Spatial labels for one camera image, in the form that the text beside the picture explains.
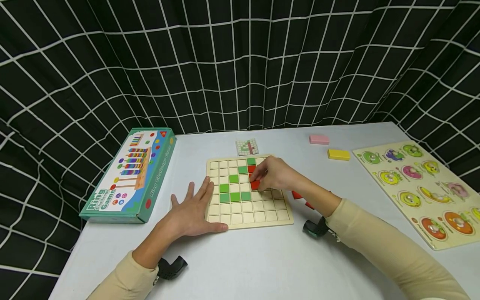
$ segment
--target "white table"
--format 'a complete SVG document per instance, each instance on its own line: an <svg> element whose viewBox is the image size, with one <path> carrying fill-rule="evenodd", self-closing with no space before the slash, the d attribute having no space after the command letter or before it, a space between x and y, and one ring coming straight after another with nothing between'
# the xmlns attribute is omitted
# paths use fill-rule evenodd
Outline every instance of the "white table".
<svg viewBox="0 0 480 300"><path fill-rule="evenodd" d="M349 198L412 238L431 253L472 297L478 297L480 243L432 251L373 181L360 162L327 158L328 146L312 145L310 134L326 134L330 147L354 150L408 140L393 123L323 126L178 137L150 222L90 224L55 286L51 299L84 300L124 255L134 249L169 210L169 196L183 199L189 181L202 182L208 159L236 156L235 141L255 138L261 154L274 154L313 181ZM173 281L159 281L148 299L403 299L400 290L356 251L333 236L319 240L302 232L320 215L293 200L295 224L232 230L182 238L165 253L189 264Z"/></svg>

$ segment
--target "game box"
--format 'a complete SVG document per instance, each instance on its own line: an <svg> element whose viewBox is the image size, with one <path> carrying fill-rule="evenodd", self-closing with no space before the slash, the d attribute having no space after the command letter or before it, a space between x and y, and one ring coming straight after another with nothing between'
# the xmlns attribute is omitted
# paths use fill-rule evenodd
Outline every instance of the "game box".
<svg viewBox="0 0 480 300"><path fill-rule="evenodd" d="M177 138L170 128L133 128L79 216L94 223L146 223Z"/></svg>

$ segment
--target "right hand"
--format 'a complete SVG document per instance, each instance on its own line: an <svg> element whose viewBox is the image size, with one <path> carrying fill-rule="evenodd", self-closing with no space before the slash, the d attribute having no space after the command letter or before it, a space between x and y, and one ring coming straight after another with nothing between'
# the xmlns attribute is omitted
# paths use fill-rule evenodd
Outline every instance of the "right hand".
<svg viewBox="0 0 480 300"><path fill-rule="evenodd" d="M258 191L265 189L293 190L294 183L303 176L287 165L283 159L269 156L261 162L250 177L250 181L259 180Z"/></svg>

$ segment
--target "sleeve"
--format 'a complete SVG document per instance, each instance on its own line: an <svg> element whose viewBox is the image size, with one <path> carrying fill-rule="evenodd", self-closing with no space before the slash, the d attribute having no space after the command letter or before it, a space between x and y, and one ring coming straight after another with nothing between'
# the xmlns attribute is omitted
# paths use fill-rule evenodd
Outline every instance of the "sleeve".
<svg viewBox="0 0 480 300"><path fill-rule="evenodd" d="M90 294L88 300L143 300L150 293L158 273L147 269L132 258L132 251Z"/></svg>
<svg viewBox="0 0 480 300"><path fill-rule="evenodd" d="M395 227L343 199L328 227L392 279L408 299L469 299L454 277Z"/></svg>

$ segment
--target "puzzle board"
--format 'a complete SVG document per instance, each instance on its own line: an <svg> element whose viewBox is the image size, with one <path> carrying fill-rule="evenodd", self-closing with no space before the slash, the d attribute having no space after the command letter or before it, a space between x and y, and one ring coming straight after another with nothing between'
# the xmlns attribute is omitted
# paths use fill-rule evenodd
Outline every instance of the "puzzle board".
<svg viewBox="0 0 480 300"><path fill-rule="evenodd" d="M214 183L205 220L228 224L229 229L293 224L285 193L280 190L258 192L250 175L268 155L210 159L207 175Z"/></svg>
<svg viewBox="0 0 480 300"><path fill-rule="evenodd" d="M480 195L417 143L353 153L432 249L480 240Z"/></svg>

